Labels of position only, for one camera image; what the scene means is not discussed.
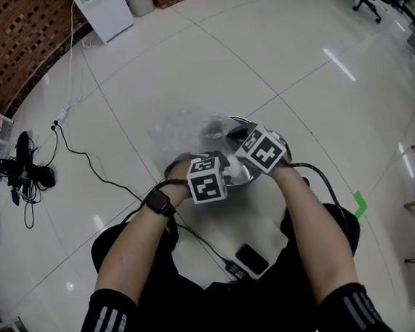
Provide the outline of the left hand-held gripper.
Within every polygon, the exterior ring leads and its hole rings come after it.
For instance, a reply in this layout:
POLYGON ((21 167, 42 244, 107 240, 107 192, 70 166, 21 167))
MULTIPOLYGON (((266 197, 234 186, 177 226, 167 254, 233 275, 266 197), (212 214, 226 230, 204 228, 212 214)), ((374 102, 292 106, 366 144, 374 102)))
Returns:
POLYGON ((187 183, 195 204, 224 200, 227 186, 233 183, 231 165, 226 155, 218 150, 199 154, 186 153, 190 160, 187 183))

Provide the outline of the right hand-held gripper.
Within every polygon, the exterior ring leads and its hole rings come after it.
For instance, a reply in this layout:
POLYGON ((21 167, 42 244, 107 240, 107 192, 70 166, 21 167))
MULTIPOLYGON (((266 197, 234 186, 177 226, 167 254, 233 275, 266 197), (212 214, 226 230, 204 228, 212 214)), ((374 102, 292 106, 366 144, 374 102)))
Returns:
POLYGON ((244 123, 229 131, 226 142, 241 162, 264 174, 286 162, 287 147, 261 124, 244 123))

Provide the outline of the person's left hand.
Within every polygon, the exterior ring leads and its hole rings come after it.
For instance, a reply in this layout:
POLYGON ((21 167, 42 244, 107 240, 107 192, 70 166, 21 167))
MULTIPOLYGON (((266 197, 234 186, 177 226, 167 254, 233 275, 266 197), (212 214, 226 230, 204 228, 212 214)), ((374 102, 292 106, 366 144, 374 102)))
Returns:
POLYGON ((187 183, 187 172, 190 168, 190 161, 178 161, 169 171, 167 185, 161 191, 170 198, 171 204, 178 207, 181 202, 190 198, 190 190, 187 183))

